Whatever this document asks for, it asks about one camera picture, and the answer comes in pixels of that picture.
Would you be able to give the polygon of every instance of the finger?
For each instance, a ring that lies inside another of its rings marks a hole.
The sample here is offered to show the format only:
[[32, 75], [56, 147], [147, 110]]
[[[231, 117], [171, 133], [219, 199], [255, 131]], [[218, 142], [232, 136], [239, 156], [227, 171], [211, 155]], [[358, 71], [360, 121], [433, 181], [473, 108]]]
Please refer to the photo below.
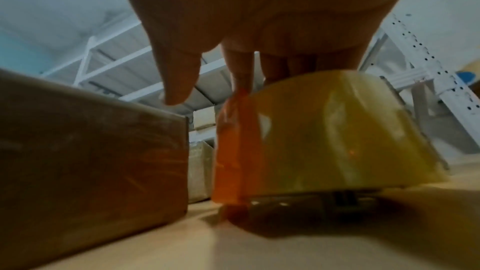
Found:
[[287, 59], [275, 55], [260, 53], [260, 65], [265, 80], [263, 84], [268, 86], [290, 76]]
[[167, 48], [154, 40], [151, 46], [163, 81], [165, 104], [183, 103], [199, 78], [202, 55]]
[[292, 56], [287, 59], [290, 76], [297, 76], [315, 71], [316, 55]]
[[254, 53], [237, 52], [223, 46], [221, 51], [231, 73], [232, 90], [244, 89], [250, 93], [254, 81]]
[[318, 54], [315, 69], [317, 71], [356, 70], [368, 45], [368, 42], [364, 42], [336, 52]]

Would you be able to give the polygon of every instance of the wooden tabletop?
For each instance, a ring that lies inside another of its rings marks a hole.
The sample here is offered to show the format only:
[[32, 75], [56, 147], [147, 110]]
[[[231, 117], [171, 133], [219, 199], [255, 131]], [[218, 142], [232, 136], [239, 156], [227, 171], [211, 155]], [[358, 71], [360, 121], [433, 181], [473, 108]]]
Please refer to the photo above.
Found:
[[299, 198], [254, 205], [249, 215], [197, 203], [173, 224], [41, 269], [480, 269], [476, 168], [463, 166], [449, 183], [386, 191], [363, 215], [336, 221]]

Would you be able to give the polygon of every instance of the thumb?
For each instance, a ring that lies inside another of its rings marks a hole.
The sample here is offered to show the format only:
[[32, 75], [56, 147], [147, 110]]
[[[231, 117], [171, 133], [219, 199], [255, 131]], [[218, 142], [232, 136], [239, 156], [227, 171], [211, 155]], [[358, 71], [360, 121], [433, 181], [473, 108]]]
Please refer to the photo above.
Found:
[[163, 81], [167, 106], [183, 103], [190, 96], [200, 73], [201, 54], [169, 48], [152, 40], [153, 56]]

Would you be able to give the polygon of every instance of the blue wall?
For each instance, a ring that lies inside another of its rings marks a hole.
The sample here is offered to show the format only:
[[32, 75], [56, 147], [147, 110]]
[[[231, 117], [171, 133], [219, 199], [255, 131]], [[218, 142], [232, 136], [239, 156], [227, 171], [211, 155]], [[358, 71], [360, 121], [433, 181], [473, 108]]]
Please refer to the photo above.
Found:
[[0, 68], [39, 75], [52, 66], [53, 59], [47, 51], [0, 31]]

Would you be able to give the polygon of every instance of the human hand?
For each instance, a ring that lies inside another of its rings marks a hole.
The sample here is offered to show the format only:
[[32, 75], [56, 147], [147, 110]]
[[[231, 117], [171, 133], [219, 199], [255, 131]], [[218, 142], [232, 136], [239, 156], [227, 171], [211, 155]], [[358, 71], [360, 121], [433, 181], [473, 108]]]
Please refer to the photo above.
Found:
[[185, 101], [201, 56], [221, 44], [233, 89], [252, 89], [254, 52], [265, 84], [355, 69], [397, 0], [130, 0], [149, 36], [165, 103]]

